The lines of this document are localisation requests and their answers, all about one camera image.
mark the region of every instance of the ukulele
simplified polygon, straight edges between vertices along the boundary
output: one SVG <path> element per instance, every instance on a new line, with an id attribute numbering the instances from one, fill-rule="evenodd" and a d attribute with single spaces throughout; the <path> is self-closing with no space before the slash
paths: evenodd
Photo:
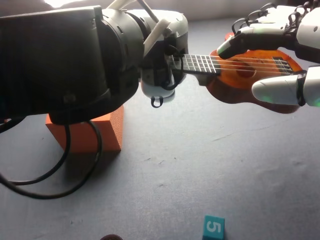
<path id="1" fill-rule="evenodd" d="M 222 59 L 217 51 L 210 55 L 183 56 L 183 72 L 195 75 L 201 86 L 221 102 L 227 104 L 254 103 L 271 111 L 289 114 L 299 106 L 272 104 L 257 100 L 252 85 L 263 78 L 290 75 L 302 68 L 287 54 L 279 50 L 253 50 Z M 172 57 L 171 69 L 181 70 L 180 57 Z"/>

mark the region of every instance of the wall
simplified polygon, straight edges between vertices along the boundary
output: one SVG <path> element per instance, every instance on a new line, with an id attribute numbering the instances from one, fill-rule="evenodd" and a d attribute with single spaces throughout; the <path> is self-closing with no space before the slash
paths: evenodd
<path id="1" fill-rule="evenodd" d="M 69 3 L 63 8 L 100 5 L 106 8 L 112 0 L 83 0 Z M 227 17 L 245 17 L 259 9 L 270 0 L 146 0 L 153 9 L 174 10 L 191 20 L 204 20 Z M 283 4 L 286 0 L 274 0 L 274 3 Z M 139 8 L 135 2 L 128 9 Z M 53 9 L 44 0 L 6 0 L 1 3 L 0 15 L 15 15 L 47 11 Z"/>

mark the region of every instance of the guitar body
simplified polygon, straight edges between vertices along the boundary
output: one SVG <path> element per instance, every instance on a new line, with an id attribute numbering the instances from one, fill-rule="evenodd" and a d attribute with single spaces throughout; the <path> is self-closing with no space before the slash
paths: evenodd
<path id="1" fill-rule="evenodd" d="M 227 60 L 213 51 L 220 73 L 210 77 L 206 85 L 216 99 L 228 104 L 254 103 L 277 113 L 289 114 L 299 106 L 279 105 L 257 100 L 251 91 L 252 85 L 261 79 L 289 75 L 301 71 L 301 67 L 287 54 L 279 50 L 254 50 L 236 55 Z"/>

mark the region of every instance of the sound hole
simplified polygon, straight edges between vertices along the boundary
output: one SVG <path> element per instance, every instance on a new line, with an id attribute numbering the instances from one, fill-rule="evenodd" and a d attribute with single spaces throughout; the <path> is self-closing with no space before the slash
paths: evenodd
<path id="1" fill-rule="evenodd" d="M 235 59 L 234 65 L 237 66 L 236 73 L 242 78 L 252 78 L 256 74 L 256 69 L 243 61 Z"/>

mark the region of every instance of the guitar neck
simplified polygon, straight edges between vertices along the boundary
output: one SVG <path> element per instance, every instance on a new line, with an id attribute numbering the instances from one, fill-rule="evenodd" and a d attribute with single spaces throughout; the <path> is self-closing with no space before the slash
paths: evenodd
<path id="1" fill-rule="evenodd" d="M 214 56 L 185 54 L 183 60 L 183 72 L 194 75 L 220 75 L 220 64 Z M 181 58 L 171 56 L 172 70 L 181 70 Z"/>

